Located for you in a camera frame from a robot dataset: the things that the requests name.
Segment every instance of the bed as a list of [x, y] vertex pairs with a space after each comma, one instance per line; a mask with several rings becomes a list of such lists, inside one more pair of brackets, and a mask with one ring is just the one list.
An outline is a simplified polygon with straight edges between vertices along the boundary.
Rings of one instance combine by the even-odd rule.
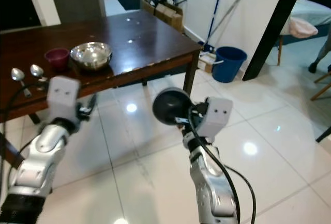
[[[318, 34], [303, 39], [293, 37], [289, 32], [289, 23], [291, 17], [299, 18], [309, 22], [311, 25], [317, 28]], [[283, 45], [326, 36], [328, 34], [330, 24], [331, 8], [309, 0], [297, 0], [288, 20], [286, 21], [286, 24], [284, 25], [282, 32], [280, 33], [279, 41], [276, 43], [276, 46], [279, 47], [277, 65], [280, 65], [281, 49]]]

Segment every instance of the blue bucket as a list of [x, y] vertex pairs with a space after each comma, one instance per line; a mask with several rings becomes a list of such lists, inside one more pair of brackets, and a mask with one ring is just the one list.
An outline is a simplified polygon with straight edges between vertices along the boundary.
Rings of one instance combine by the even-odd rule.
[[218, 48], [216, 61], [213, 65], [213, 78], [222, 83], [232, 82], [246, 59], [247, 54], [238, 48]]

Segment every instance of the person's leg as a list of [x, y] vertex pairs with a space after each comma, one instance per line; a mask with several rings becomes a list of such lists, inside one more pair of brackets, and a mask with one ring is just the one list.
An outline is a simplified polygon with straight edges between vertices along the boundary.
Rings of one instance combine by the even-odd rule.
[[311, 73], [315, 73], [317, 69], [317, 64], [331, 51], [331, 25], [329, 29], [329, 34], [327, 36], [327, 40], [324, 46], [321, 48], [319, 55], [317, 56], [316, 60], [309, 66], [308, 70]]

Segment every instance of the black door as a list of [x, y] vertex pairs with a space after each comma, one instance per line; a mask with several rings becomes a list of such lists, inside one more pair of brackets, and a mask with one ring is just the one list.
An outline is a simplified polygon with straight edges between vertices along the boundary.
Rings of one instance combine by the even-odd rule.
[[31, 0], [0, 0], [0, 30], [40, 26]]

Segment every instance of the chair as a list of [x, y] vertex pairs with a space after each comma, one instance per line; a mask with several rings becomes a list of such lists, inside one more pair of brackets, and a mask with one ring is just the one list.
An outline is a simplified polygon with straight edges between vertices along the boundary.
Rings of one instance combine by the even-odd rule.
[[[316, 81], [314, 81], [314, 83], [318, 83], [318, 82], [322, 81], [324, 78], [327, 78], [328, 76], [331, 76], [331, 71], [329, 71], [324, 76], [318, 78]], [[331, 83], [329, 83], [327, 86], [325, 86], [320, 91], [318, 91], [310, 100], [312, 100], [312, 101], [316, 100], [320, 95], [322, 95], [324, 92], [326, 92], [329, 88], [331, 88]]]

